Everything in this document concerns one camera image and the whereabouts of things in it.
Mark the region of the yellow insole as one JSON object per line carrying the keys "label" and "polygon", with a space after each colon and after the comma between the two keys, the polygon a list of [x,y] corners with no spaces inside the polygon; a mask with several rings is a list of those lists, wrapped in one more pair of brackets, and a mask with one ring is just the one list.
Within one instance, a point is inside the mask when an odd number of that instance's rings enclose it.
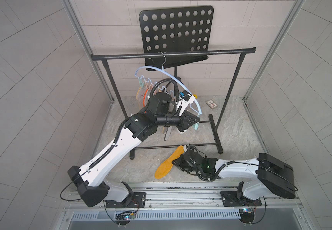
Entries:
{"label": "yellow insole", "polygon": [[155,171],[154,178],[161,179],[165,177],[173,167],[172,161],[178,159],[184,152],[184,146],[178,146],[177,149],[171,154],[171,156],[160,164],[160,166]]}

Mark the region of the light blue clip hanger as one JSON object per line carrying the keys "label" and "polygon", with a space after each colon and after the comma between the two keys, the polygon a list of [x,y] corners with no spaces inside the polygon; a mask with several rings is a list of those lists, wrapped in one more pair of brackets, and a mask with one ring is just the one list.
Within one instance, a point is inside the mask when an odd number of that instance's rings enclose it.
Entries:
{"label": "light blue clip hanger", "polygon": [[[143,76],[141,74],[138,74],[138,72],[142,69],[151,69],[151,70],[160,72],[160,73],[166,75],[168,78],[171,78],[172,80],[174,80],[177,83],[177,85],[180,86],[183,90],[186,90],[189,93],[191,93],[191,91],[181,82],[181,80],[177,79],[175,76],[173,76],[173,75],[169,74],[168,72],[166,72],[163,65],[162,65],[161,69],[159,69],[157,67],[152,67],[152,66],[143,66],[143,67],[140,67],[136,70],[135,77],[138,79],[140,87],[144,87],[144,89],[146,89],[147,87],[150,87],[151,90],[152,90],[155,87],[155,85],[157,84],[157,81],[152,81],[150,78],[146,78],[145,76]],[[150,90],[149,95],[147,97],[148,101],[149,101],[151,95],[155,95],[156,93],[161,93],[162,90],[164,90],[164,93],[170,95],[171,99],[173,99],[174,102],[177,103],[177,101],[178,101],[178,99],[176,99],[176,95],[175,95],[176,90],[167,90],[166,86],[164,86],[162,84],[157,86],[153,93],[151,93],[151,90]],[[195,99],[195,101],[192,104],[188,105],[188,107],[191,110],[193,110],[196,113],[196,115],[198,115],[198,116],[202,115],[202,111],[201,111],[201,108],[200,108],[200,105],[199,105],[199,102],[197,101],[197,99]]]}

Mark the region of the grey dark-edged insole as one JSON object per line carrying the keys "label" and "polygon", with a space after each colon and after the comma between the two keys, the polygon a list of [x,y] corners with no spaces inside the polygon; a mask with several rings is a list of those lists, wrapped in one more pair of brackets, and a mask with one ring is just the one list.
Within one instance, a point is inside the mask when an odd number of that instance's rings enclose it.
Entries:
{"label": "grey dark-edged insole", "polygon": [[171,135],[172,132],[172,127],[167,127],[166,132],[165,132],[165,136],[164,136],[164,141],[167,141]]}

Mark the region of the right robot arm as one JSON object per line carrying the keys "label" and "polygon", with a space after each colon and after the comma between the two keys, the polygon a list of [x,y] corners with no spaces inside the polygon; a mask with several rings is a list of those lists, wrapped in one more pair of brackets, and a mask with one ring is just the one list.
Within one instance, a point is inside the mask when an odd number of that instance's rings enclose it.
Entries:
{"label": "right robot arm", "polygon": [[247,179],[238,185],[238,199],[244,197],[254,201],[270,194],[287,199],[296,197],[294,169],[267,153],[250,160],[228,161],[202,156],[194,145],[190,145],[172,164],[186,173],[195,173],[205,182],[233,177]]}

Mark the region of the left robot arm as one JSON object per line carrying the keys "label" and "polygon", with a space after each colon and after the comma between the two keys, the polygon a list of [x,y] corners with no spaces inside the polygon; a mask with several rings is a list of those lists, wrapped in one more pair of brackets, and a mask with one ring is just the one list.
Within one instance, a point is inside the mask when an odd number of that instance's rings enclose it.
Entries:
{"label": "left robot arm", "polygon": [[133,199],[133,191],[125,182],[106,179],[111,169],[131,150],[156,133],[159,126],[175,126],[180,132],[198,123],[200,118],[187,106],[195,102],[188,90],[179,92],[179,80],[162,79],[150,91],[148,101],[135,115],[123,120],[114,140],[86,164],[68,170],[77,192],[89,207],[102,201],[115,201],[125,206]]}

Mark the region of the green clothes peg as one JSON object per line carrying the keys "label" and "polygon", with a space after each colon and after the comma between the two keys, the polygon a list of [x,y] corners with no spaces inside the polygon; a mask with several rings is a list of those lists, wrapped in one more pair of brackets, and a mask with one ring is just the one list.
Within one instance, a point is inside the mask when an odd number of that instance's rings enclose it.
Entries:
{"label": "green clothes peg", "polygon": [[197,130],[198,129],[198,126],[199,126],[199,122],[193,122],[193,124],[192,124],[192,127],[195,129],[195,130]]}

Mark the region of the grey orange-edged insole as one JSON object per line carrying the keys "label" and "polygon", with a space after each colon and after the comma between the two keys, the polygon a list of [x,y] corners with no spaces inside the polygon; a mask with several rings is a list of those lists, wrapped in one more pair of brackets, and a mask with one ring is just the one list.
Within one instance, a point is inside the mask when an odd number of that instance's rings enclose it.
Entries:
{"label": "grey orange-edged insole", "polygon": [[148,95],[149,95],[149,92],[150,92],[150,90],[151,90],[151,88],[150,87],[147,87],[145,90],[144,90],[144,92],[142,93],[142,95],[141,95],[141,105],[143,106],[143,107],[145,107],[146,106],[146,104],[147,104],[147,101],[148,101]]}

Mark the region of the grey cream-edged insole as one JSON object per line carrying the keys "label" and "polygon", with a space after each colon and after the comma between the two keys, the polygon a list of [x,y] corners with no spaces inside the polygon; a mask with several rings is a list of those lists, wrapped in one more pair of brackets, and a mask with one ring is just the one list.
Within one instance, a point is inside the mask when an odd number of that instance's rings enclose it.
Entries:
{"label": "grey cream-edged insole", "polygon": [[142,102],[143,101],[143,97],[144,97],[144,87],[140,87],[137,94],[136,94],[136,99],[139,101],[139,102]]}

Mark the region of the right circuit board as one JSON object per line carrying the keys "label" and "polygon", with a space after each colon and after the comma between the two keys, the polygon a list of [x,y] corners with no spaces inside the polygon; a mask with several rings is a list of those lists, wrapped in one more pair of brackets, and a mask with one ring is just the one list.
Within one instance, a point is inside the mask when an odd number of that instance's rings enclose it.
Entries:
{"label": "right circuit board", "polygon": [[253,209],[239,209],[240,222],[248,225],[252,225],[255,220],[255,212]]}

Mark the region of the circuit board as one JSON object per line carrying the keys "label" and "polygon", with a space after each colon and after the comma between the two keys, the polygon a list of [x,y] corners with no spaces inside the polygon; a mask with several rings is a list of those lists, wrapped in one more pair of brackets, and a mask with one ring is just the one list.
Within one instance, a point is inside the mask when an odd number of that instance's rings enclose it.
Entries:
{"label": "circuit board", "polygon": [[239,209],[240,222],[248,225],[252,225],[255,220],[255,212],[253,209]]}
{"label": "circuit board", "polygon": [[135,217],[136,217],[136,213],[126,211],[126,212],[122,212],[120,214],[116,214],[115,222],[117,225],[125,226],[128,223],[130,223],[131,220],[135,219]]}

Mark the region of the left circuit board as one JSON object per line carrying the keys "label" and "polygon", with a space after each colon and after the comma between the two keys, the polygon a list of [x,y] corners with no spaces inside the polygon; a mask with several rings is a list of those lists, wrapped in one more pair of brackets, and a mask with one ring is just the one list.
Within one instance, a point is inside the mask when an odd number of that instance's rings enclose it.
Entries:
{"label": "left circuit board", "polygon": [[120,214],[116,214],[115,222],[117,225],[125,226],[128,223],[130,223],[131,220],[135,219],[135,217],[136,217],[136,213],[126,211],[126,212],[122,212]]}

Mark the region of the black clothes rack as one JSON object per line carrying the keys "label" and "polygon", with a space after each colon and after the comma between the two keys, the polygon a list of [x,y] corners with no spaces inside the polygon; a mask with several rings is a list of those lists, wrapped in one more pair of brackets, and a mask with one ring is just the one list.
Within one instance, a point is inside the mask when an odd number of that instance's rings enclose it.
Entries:
{"label": "black clothes rack", "polygon": [[232,78],[228,93],[225,97],[224,100],[224,104],[222,106],[219,118],[218,118],[218,122],[215,123],[214,122],[214,118],[213,115],[209,115],[209,119],[208,120],[202,120],[200,121],[200,123],[208,123],[211,126],[212,129],[212,134],[214,137],[214,142],[213,143],[201,143],[201,144],[196,144],[196,146],[216,146],[217,148],[217,152],[218,154],[223,154],[223,148],[222,148],[222,144],[221,141],[219,139],[219,135],[218,135],[218,127],[220,125],[220,122],[223,118],[224,115],[224,111],[226,109],[227,103],[230,99],[231,93],[233,91],[233,87],[235,85],[238,73],[240,71],[241,65],[245,59],[245,56],[247,54],[254,54],[256,52],[256,47],[253,48],[243,48],[243,49],[230,49],[230,50],[212,50],[212,51],[189,51],[189,52],[171,52],[171,53],[150,53],[150,54],[125,54],[125,55],[93,55],[91,54],[90,57],[93,61],[101,61],[102,64],[105,67],[106,73],[110,79],[112,88],[115,91],[115,95],[117,97],[117,100],[121,106],[121,109],[123,111],[123,114],[125,117],[128,117],[127,112],[125,110],[125,107],[123,105],[122,99],[120,97],[117,85],[113,79],[111,70],[109,68],[109,64],[108,61],[112,60],[112,59],[136,59],[136,58],[160,58],[160,57],[164,57],[164,58],[168,58],[168,57],[194,57],[194,56],[208,56],[208,55],[232,55],[232,54],[239,54],[239,61],[238,64],[236,66],[235,72],[234,72],[234,76]]}

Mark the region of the black music stand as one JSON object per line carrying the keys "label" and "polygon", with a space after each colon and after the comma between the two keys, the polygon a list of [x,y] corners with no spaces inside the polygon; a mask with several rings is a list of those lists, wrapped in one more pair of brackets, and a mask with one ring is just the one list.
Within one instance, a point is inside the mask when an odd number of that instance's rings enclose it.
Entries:
{"label": "black music stand", "polygon": [[207,50],[213,15],[211,5],[141,11],[144,53]]}

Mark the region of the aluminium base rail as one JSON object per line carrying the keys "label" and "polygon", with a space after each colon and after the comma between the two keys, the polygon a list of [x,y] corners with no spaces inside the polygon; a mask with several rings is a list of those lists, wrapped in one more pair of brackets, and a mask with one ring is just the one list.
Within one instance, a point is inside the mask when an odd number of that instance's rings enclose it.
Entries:
{"label": "aluminium base rail", "polygon": [[136,212],[134,220],[171,219],[240,219],[239,209],[253,209],[255,217],[268,214],[271,209],[293,211],[296,217],[302,216],[302,203],[299,198],[283,199],[275,195],[259,198],[259,207],[224,207],[221,191],[237,191],[235,182],[215,183],[131,183],[134,192],[145,192],[144,208],[108,209],[106,201],[89,208],[83,201],[71,201],[64,205],[67,221],[74,220],[115,220],[122,212]]}

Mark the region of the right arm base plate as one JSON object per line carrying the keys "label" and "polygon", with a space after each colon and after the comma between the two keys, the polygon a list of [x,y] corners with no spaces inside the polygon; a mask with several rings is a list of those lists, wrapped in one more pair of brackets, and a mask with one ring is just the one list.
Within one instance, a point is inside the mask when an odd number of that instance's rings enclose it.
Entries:
{"label": "right arm base plate", "polygon": [[262,206],[260,199],[251,200],[244,196],[238,197],[237,191],[221,191],[222,203],[224,207],[259,207]]}

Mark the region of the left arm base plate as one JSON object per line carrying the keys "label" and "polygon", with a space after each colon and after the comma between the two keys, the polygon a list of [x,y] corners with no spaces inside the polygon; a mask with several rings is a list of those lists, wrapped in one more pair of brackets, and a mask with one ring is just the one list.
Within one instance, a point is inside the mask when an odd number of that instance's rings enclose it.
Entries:
{"label": "left arm base plate", "polygon": [[106,201],[105,207],[108,209],[144,208],[145,201],[145,192],[134,192],[131,197],[126,198],[120,203],[116,201]]}

